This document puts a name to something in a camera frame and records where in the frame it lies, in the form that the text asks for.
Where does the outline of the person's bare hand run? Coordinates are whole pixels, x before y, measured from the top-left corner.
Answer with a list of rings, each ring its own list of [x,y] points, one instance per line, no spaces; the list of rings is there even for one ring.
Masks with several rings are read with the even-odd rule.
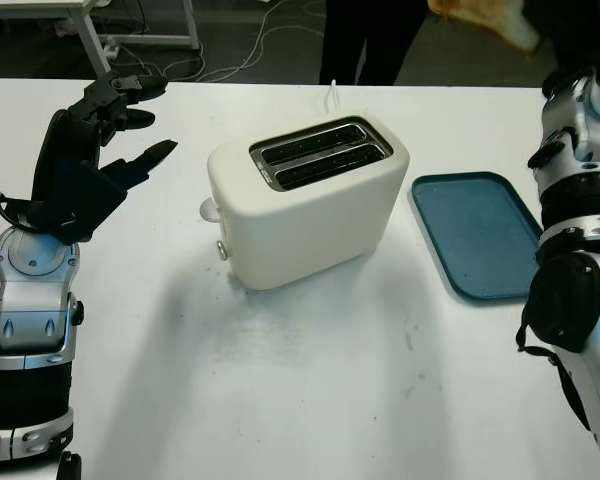
[[[499,15],[503,3],[495,0],[427,0],[428,8],[445,18],[489,25]]]

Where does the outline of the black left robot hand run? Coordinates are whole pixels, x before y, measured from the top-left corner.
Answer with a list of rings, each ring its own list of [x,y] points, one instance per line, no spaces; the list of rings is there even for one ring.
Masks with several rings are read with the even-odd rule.
[[[85,87],[79,101],[56,111],[36,163],[31,199],[46,199],[70,166],[85,161],[96,167],[100,149],[116,133],[153,125],[155,115],[134,106],[163,95],[167,85],[158,75],[121,76],[110,71]]]

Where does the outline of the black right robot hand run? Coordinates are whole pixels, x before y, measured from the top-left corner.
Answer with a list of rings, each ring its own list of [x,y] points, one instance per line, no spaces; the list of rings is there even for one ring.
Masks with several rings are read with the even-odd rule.
[[[593,67],[600,77],[600,1],[558,1],[557,7],[552,43],[558,67]]]

